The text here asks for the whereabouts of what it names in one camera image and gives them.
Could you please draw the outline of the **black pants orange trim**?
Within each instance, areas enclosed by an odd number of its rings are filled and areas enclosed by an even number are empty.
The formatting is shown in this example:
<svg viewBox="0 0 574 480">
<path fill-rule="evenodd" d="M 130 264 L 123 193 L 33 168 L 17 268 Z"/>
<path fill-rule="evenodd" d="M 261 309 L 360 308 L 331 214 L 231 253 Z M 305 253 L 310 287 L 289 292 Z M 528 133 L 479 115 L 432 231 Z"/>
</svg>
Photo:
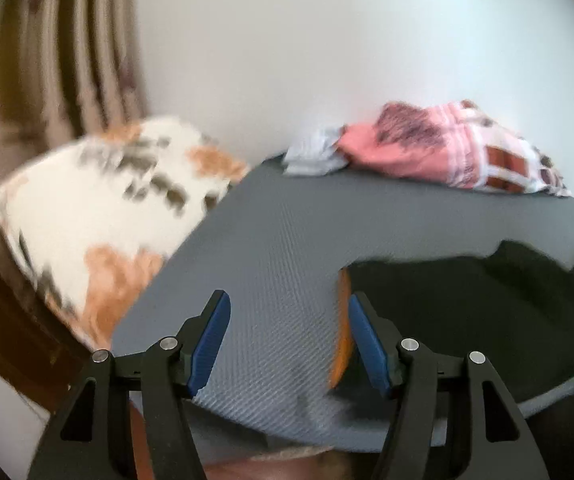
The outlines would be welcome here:
<svg viewBox="0 0 574 480">
<path fill-rule="evenodd" d="M 488 356 L 519 401 L 574 377 L 574 266 L 504 240 L 487 257 L 359 260 L 338 278 L 339 336 L 330 388 L 356 394 L 368 379 L 354 352 L 349 299 L 364 292 L 404 337 L 437 353 Z"/>
</svg>

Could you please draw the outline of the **grey textured mattress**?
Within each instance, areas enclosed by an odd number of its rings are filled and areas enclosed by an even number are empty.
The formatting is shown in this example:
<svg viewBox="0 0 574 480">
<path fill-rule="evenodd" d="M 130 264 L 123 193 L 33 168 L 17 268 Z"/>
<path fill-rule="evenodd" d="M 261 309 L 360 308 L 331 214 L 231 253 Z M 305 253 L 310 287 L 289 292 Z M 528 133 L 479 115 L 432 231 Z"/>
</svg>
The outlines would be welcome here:
<svg viewBox="0 0 574 480">
<path fill-rule="evenodd" d="M 280 444 L 374 452 L 384 422 L 351 418 L 328 390 L 338 271 L 371 257 L 484 256 L 517 240 L 574 263 L 574 199 L 486 194 L 345 170 L 289 178 L 263 162 L 206 215 L 112 336 L 118 356 L 147 349 L 200 313 L 212 292 L 232 315 L 208 385 L 196 396 L 207 460 L 241 453 L 228 419 Z"/>
</svg>

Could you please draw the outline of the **dark wooden bed frame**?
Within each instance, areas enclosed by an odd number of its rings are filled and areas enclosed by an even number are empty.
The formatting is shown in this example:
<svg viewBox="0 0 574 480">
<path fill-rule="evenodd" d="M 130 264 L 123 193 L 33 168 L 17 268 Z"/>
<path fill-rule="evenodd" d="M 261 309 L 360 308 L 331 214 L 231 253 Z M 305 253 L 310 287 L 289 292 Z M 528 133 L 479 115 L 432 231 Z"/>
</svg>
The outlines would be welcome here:
<svg viewBox="0 0 574 480">
<path fill-rule="evenodd" d="M 55 412 L 89 357 L 26 281 L 20 296 L 0 276 L 0 377 Z"/>
</svg>

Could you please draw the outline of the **white orange floral pillow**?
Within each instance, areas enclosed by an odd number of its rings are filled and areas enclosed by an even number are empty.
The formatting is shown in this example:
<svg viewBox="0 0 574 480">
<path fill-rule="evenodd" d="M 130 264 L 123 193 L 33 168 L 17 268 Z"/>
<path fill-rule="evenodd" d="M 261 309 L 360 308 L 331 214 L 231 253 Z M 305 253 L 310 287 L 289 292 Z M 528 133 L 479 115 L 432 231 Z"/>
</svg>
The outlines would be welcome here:
<svg viewBox="0 0 574 480">
<path fill-rule="evenodd" d="M 0 230 L 37 295 L 89 349 L 249 171 L 187 122 L 155 117 L 56 148 L 0 182 Z"/>
</svg>

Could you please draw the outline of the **pink patterned folded blanket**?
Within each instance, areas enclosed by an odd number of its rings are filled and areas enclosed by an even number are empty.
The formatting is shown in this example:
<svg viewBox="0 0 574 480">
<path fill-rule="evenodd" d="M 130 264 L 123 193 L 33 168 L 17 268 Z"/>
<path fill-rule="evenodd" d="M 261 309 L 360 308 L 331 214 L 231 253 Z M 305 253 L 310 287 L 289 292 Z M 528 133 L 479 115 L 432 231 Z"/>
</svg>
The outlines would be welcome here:
<svg viewBox="0 0 574 480">
<path fill-rule="evenodd" d="M 372 124 L 346 125 L 337 148 L 354 166 L 450 188 L 512 194 L 570 192 L 549 156 L 470 100 L 386 104 Z"/>
</svg>

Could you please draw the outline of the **white crumpled cloth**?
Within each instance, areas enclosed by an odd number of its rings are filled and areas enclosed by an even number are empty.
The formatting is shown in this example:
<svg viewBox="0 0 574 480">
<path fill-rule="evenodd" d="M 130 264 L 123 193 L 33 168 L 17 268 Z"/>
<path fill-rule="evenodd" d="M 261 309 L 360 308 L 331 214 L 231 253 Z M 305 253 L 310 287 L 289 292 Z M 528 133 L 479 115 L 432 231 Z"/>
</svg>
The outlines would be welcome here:
<svg viewBox="0 0 574 480">
<path fill-rule="evenodd" d="M 342 128 L 324 128 L 304 136 L 283 157 L 284 174 L 322 177 L 347 167 L 349 160 L 337 148 Z"/>
</svg>

